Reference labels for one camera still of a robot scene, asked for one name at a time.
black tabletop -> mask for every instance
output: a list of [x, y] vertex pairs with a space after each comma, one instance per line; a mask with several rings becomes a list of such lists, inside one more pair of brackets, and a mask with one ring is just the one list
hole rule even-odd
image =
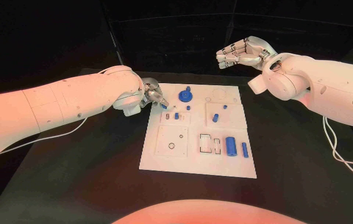
[[[2, 194], [2, 223], [112, 223], [151, 205], [185, 199], [244, 203], [309, 223], [353, 222], [353, 174], [334, 159], [321, 115], [270, 92], [256, 95], [250, 78], [138, 74], [162, 83], [240, 86], [259, 178], [139, 170], [152, 105], [132, 117], [110, 108], [73, 134], [34, 145]], [[352, 129], [331, 124], [349, 160]]]

white board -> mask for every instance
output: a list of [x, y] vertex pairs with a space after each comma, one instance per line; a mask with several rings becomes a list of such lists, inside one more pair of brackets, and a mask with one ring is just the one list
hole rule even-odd
[[[179, 93], [188, 86], [194, 99], [184, 103]], [[171, 106], [152, 109], [140, 169], [257, 178], [238, 87], [164, 83], [161, 87]], [[227, 154], [227, 137], [236, 138], [236, 157]]]

white robotic arm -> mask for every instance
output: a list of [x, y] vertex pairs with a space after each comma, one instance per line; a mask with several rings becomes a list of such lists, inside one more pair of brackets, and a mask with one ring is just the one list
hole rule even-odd
[[28, 136], [102, 113], [112, 105], [126, 116], [139, 113], [151, 102], [153, 106], [169, 106], [155, 79], [142, 79], [127, 66], [104, 71], [0, 94], [0, 151]]
[[220, 68], [244, 64], [263, 71], [250, 81], [256, 94], [269, 89], [277, 98], [299, 100], [313, 112], [353, 126], [353, 65], [279, 54], [254, 36], [218, 51], [217, 59]]

